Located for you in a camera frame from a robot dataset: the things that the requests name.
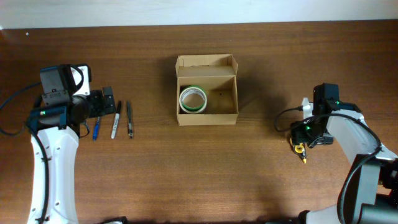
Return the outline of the yellow black utility knife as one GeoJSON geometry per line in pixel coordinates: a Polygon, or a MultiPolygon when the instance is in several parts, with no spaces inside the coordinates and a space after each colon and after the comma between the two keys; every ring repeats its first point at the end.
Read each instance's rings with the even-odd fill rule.
{"type": "Polygon", "coordinates": [[[290,139],[290,146],[292,148],[292,151],[294,154],[299,156],[299,158],[302,160],[304,164],[307,163],[307,153],[305,149],[304,143],[299,143],[299,144],[294,144],[292,142],[292,139],[290,139]]]}

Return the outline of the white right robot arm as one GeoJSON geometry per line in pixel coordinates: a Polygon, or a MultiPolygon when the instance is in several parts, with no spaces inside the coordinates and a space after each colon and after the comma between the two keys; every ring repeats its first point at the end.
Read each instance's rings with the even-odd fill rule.
{"type": "Polygon", "coordinates": [[[303,99],[303,121],[292,123],[290,145],[303,161],[306,150],[337,141],[351,169],[336,205],[302,211],[300,223],[397,223],[397,155],[367,126],[361,110],[340,100],[338,85],[323,83],[313,101],[303,99]]]}

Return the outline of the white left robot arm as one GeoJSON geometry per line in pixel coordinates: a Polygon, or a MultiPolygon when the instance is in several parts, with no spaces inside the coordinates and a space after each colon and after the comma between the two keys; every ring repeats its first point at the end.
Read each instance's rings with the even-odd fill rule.
{"type": "Polygon", "coordinates": [[[91,69],[61,64],[40,69],[43,93],[25,123],[34,152],[28,223],[77,223],[75,158],[80,126],[116,112],[111,87],[91,90],[91,69]]]}

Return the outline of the black white Sharpie marker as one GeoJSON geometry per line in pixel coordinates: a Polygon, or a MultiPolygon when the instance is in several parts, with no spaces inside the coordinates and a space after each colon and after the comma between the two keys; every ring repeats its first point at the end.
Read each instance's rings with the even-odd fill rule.
{"type": "Polygon", "coordinates": [[[121,107],[122,107],[122,101],[119,101],[117,108],[116,108],[116,113],[114,116],[113,128],[111,131],[111,139],[114,139],[116,137],[116,133],[118,130],[118,124],[119,124],[119,117],[120,117],[120,113],[121,113],[121,107]]]}

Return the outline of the blue gel pen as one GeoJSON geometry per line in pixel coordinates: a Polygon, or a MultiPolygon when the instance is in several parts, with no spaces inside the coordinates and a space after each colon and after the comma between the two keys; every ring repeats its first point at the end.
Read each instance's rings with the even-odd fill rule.
{"type": "Polygon", "coordinates": [[[93,140],[96,141],[98,138],[98,134],[99,134],[99,129],[100,129],[100,121],[101,121],[101,117],[97,117],[95,126],[94,126],[94,131],[93,131],[93,140]]]}

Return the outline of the black clear gel pen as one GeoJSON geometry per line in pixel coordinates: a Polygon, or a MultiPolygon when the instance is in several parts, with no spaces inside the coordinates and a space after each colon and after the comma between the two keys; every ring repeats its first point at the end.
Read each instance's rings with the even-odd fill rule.
{"type": "Polygon", "coordinates": [[[133,132],[133,123],[132,123],[132,108],[130,101],[126,101],[126,107],[127,107],[127,128],[128,128],[128,135],[130,139],[133,139],[134,137],[134,132],[133,132]]]}

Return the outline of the brown cardboard box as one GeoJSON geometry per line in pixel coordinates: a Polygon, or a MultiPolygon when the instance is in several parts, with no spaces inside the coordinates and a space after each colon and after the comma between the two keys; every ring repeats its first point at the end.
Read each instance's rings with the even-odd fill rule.
{"type": "Polygon", "coordinates": [[[233,55],[179,55],[175,72],[180,126],[237,122],[238,63],[233,55]]]}

